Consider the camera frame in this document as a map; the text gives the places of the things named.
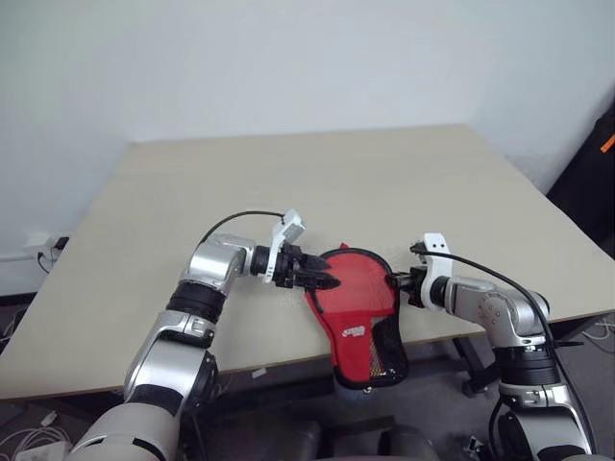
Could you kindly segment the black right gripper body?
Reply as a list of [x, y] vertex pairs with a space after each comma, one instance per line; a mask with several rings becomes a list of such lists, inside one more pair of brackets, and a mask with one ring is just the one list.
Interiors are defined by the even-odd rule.
[[397, 285], [407, 284], [411, 287], [411, 294], [408, 303], [412, 306], [423, 306], [422, 286], [427, 276], [427, 268], [424, 266], [410, 267], [408, 272], [404, 272], [404, 280]]

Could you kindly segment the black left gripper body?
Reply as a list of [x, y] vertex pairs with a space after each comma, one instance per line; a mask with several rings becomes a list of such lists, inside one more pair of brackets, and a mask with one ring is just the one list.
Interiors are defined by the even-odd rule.
[[277, 254], [275, 285], [280, 288], [305, 288], [307, 260], [308, 255], [299, 246], [284, 243]]

